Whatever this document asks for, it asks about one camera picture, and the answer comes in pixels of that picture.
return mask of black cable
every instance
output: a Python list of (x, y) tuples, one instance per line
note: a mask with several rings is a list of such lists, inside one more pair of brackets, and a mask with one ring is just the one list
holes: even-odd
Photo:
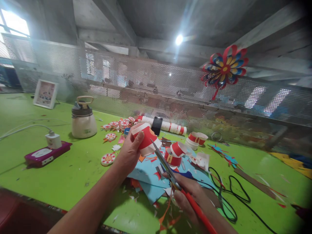
[[(209, 167), (209, 168), (208, 168), (209, 171), (210, 171), (211, 169), (212, 169), (212, 170), (216, 173), (216, 175), (218, 176), (218, 180), (221, 181), (221, 178), (220, 178), (219, 174), (217, 173), (217, 171), (216, 171), (214, 168), (212, 168), (212, 167)], [(207, 183), (204, 183), (204, 182), (199, 181), (199, 180), (196, 180), (196, 179), (194, 179), (194, 180), (196, 180), (197, 182), (200, 182), (200, 183), (203, 183), (203, 184), (208, 185), (209, 187), (211, 187), (214, 191), (216, 191), (216, 192), (218, 193), (218, 198), (219, 198), (219, 202), (220, 202), (220, 205), (221, 205), (221, 209), (222, 209), (224, 215), (226, 216), (226, 218), (227, 218), (230, 222), (235, 223), (235, 222), (237, 221), (238, 217), (237, 217), (237, 215), (236, 215), (235, 210), (234, 210), (233, 207), (231, 206), (231, 204), (221, 195), (222, 191), (228, 192), (228, 193), (232, 194), (234, 197), (236, 197), (241, 203), (243, 203), (245, 206), (247, 206), (247, 208), (250, 209), (250, 210), (257, 216), (257, 218), (258, 218), (272, 233), (277, 234), (276, 232), (274, 232), (274, 231), (263, 221), (263, 219), (262, 219), (250, 206), (248, 206), (248, 205), (246, 204), (246, 202), (247, 202), (247, 203), (250, 203), (250, 202), (251, 202), (251, 199), (250, 199), (249, 195), (247, 194), (247, 192), (245, 191), (245, 189), (243, 188), (243, 186), (241, 185), (241, 183), (238, 181), (237, 178), (235, 178), (235, 177), (232, 176), (232, 175), (230, 175), (230, 176), (228, 177), (229, 180), (230, 180), (230, 190), (227, 190), (227, 189), (222, 188), (221, 185), (218, 186), (218, 185), (215, 183), (215, 181), (214, 181), (212, 175), (210, 175), (210, 176), (211, 176), (211, 180), (212, 180), (213, 184), (219, 189), (219, 191), (217, 191), (215, 188), (213, 188), (211, 185), (209, 185), (209, 184), (207, 184)], [(239, 184), (240, 188), (241, 188), (242, 191), (244, 192), (244, 194), (245, 194), (245, 196), (247, 197), (247, 199), (245, 199), (245, 198), (239, 196), (237, 193), (234, 193), (234, 192), (233, 192), (233, 190), (232, 190), (232, 180), (231, 180), (231, 178), (233, 178), (233, 179), (235, 179), (235, 180), (237, 181), (237, 183)], [(231, 207), (231, 209), (234, 211), (234, 213), (235, 213), (234, 219), (229, 218), (229, 217), (227, 216), (227, 214), (225, 213), (224, 208), (223, 208), (222, 199), (223, 199), (223, 200)]]

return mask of framed photo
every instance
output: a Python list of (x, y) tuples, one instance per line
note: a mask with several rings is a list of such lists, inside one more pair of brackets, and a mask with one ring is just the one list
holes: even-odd
[(56, 94), (58, 92), (58, 83), (51, 81), (38, 80), (33, 104), (48, 109), (54, 108)]

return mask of concrete ceiling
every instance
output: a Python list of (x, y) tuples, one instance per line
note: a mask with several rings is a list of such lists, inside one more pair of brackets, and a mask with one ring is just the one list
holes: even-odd
[[(96, 48), (200, 67), (248, 48), (247, 76), (296, 83), (311, 76), (311, 34), (290, 0), (73, 0), (78, 36)], [(176, 36), (187, 41), (177, 48)]]

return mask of red scissor handle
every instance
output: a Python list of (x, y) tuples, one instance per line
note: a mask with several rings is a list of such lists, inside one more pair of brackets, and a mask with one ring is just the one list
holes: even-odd
[(211, 225), (209, 219), (205, 216), (205, 214), (202, 212), (202, 209), (199, 207), (199, 205), (196, 203), (196, 201), (193, 199), (193, 197), (190, 195), (190, 193), (186, 193), (183, 189), (181, 192), (186, 196), (187, 200), (191, 204), (192, 208), (194, 209), (195, 213), (198, 215), (198, 217), (201, 219), (201, 221), (204, 223), (205, 227), (209, 231), (210, 234), (217, 234), (214, 227)]

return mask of black tape roll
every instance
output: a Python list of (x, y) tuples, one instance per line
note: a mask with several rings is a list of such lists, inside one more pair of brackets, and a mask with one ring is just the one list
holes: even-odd
[(153, 125), (152, 125), (152, 131), (155, 133), (156, 136), (159, 136), (160, 134), (160, 128), (163, 124), (163, 118), (154, 117)]

